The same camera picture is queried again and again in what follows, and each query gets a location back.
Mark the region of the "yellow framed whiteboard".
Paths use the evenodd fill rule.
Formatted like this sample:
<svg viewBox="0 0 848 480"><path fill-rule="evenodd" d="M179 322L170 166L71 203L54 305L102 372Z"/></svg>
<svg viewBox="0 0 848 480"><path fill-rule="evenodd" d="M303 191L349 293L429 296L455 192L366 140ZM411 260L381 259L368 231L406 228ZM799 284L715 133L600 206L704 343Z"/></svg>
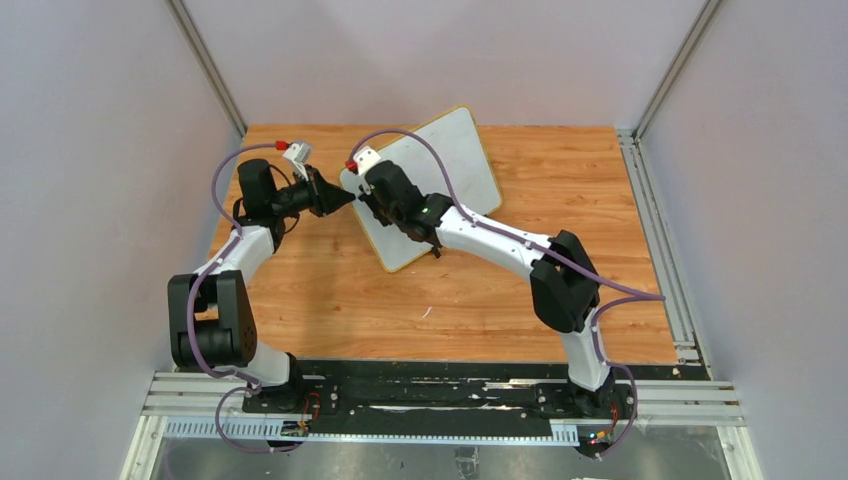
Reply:
<svg viewBox="0 0 848 480"><path fill-rule="evenodd" d="M472 211L490 214L502 205L495 172L485 152L469 108L458 106L413 132L439 154L458 199ZM370 147L384 160L399 165L423 194L449 193L433 155L418 141L399 134L381 134L358 148ZM356 218L384 270L394 273L428 254L431 247L410 240L395 226L383 226L360 200L352 203Z"/></svg>

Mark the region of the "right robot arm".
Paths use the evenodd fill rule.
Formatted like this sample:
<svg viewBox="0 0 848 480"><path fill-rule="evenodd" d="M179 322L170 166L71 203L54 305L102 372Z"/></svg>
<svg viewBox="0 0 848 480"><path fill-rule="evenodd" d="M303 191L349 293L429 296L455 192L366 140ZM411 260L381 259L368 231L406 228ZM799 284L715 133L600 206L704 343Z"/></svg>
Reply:
<svg viewBox="0 0 848 480"><path fill-rule="evenodd" d="M531 234L483 218L441 193L424 195L390 160L345 167L360 182L359 200L384 227L395 226L410 240L463 251L511 271L528 282L533 311L556 331L568 357L572 401L585 412L608 403L610 368L600 359L592 327L599 302L594 266L576 235Z"/></svg>

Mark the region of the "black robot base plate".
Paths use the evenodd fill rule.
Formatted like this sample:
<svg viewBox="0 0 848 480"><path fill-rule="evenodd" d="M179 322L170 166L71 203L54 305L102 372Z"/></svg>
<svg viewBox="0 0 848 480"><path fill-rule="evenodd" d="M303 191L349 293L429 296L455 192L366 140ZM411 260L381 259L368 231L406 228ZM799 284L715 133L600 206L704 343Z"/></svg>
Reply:
<svg viewBox="0 0 848 480"><path fill-rule="evenodd" d="M363 436L540 437L551 421L623 426L636 401L611 376L608 403L585 412L572 401L565 363L402 360L299 362L306 395L296 405L266 392L242 402L246 413L291 415L313 432Z"/></svg>

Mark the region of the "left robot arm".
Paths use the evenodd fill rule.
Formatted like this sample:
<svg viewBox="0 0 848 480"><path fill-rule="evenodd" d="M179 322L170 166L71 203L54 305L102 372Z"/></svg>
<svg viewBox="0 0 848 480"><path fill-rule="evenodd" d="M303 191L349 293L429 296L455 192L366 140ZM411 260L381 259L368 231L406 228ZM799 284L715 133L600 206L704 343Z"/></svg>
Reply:
<svg viewBox="0 0 848 480"><path fill-rule="evenodd" d="M259 340L248 283L280 247L287 220L297 221L303 212L327 216L355 197L310 165L279 187L276 169L264 159L238 166L241 196L227 242L194 272L169 280L170 349L181 369L213 378L235 376L253 395L266 392L296 405L306 395L302 371L292 354Z"/></svg>

